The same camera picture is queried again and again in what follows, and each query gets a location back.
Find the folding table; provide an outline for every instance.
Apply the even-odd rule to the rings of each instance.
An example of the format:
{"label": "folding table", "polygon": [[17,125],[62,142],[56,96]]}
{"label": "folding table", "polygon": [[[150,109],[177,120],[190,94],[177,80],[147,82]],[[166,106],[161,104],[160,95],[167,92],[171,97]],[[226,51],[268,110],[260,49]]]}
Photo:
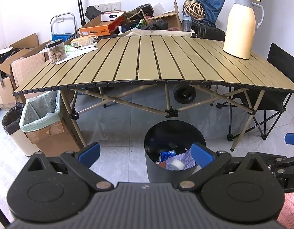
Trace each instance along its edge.
{"label": "folding table", "polygon": [[[166,117],[177,117],[181,111],[224,99],[250,114],[239,137],[233,143],[231,148],[233,151],[255,115],[265,90],[294,92],[294,83],[263,57],[252,52],[249,60],[235,58],[223,51],[223,42],[220,41],[181,36],[131,36],[102,39],[97,47],[98,50],[59,65],[46,62],[13,93],[21,95],[61,90],[68,114],[85,146],[76,120],[80,114],[110,101]],[[130,83],[138,87],[131,88],[116,97],[82,89]],[[191,85],[211,94],[212,98],[174,109],[170,106],[167,87],[169,83]],[[167,103],[165,110],[120,99],[159,84],[165,86]],[[215,86],[214,91],[208,88],[211,85]],[[219,94],[219,85],[232,87],[235,90]],[[66,89],[75,91],[72,105],[65,94]],[[247,96],[248,89],[260,90],[255,104],[251,104]],[[103,101],[81,111],[75,111],[78,92],[101,98]],[[246,95],[250,108],[228,98],[241,92]]]}

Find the yellow thermos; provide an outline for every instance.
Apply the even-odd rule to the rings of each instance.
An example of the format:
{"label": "yellow thermos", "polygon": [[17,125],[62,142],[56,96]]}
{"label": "yellow thermos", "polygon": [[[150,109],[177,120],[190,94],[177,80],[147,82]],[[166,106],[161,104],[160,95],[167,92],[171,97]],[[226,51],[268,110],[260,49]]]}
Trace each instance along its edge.
{"label": "yellow thermos", "polygon": [[[260,27],[264,19],[263,6],[252,1],[253,0],[235,0],[228,16],[223,50],[241,59],[250,58],[255,29]],[[257,27],[253,6],[262,9],[262,19],[257,24]]]}

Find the black suitcase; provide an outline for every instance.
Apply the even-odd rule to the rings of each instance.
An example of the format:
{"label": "black suitcase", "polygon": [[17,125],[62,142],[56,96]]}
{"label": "black suitcase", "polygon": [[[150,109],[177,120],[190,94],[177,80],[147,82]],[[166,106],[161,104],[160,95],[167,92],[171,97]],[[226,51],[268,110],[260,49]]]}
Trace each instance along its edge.
{"label": "black suitcase", "polygon": [[225,33],[219,28],[206,26],[203,23],[197,23],[193,29],[197,38],[224,41]]}

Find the woven rattan ball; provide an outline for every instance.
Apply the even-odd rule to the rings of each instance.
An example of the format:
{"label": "woven rattan ball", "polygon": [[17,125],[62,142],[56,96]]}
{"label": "woven rattan ball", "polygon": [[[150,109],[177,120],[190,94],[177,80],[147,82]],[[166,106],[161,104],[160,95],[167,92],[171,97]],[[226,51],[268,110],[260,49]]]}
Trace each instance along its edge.
{"label": "woven rattan ball", "polygon": [[205,17],[205,12],[202,5],[197,1],[186,0],[184,3],[184,13],[190,15],[192,18],[202,20]]}

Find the black camping chair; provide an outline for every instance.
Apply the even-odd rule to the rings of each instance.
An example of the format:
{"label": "black camping chair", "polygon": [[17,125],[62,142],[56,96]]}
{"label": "black camping chair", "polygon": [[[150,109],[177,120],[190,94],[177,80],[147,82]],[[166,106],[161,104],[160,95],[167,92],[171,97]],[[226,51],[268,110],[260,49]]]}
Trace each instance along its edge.
{"label": "black camping chair", "polygon": [[[272,43],[268,55],[267,61],[271,63],[273,66],[275,66],[279,71],[281,71],[285,76],[287,76],[293,83],[294,83],[294,57],[285,52],[283,49],[278,47],[276,44]],[[259,95],[259,90],[248,90],[248,96],[252,104],[255,104],[257,97]],[[266,139],[269,133],[272,131],[274,128],[275,124],[279,120],[280,116],[284,111],[286,111],[286,105],[289,102],[291,98],[292,93],[286,93],[286,92],[278,92],[278,91],[266,91],[261,103],[259,104],[259,107],[257,110],[263,110],[264,111],[264,121],[258,123],[255,117],[253,117],[253,120],[256,124],[256,126],[253,126],[246,130],[246,133],[255,129],[256,127],[259,129],[261,133],[262,139]],[[234,95],[232,97],[232,100],[240,98],[241,102],[244,106],[249,107],[247,103],[247,99],[245,94],[239,93],[237,95]],[[237,138],[238,135],[233,135],[231,130],[232,130],[232,107],[234,105],[225,102],[225,103],[218,103],[216,104],[217,108],[222,108],[222,107],[230,107],[230,127],[229,127],[229,134],[227,135],[227,139],[229,141],[232,141],[233,139]],[[269,118],[266,118],[266,110],[273,110],[277,111],[274,115],[271,115]],[[270,130],[266,133],[266,122],[271,120],[272,118],[276,117],[276,120],[274,121],[273,125],[271,126]],[[260,128],[260,125],[264,124],[264,130],[262,131]]]}

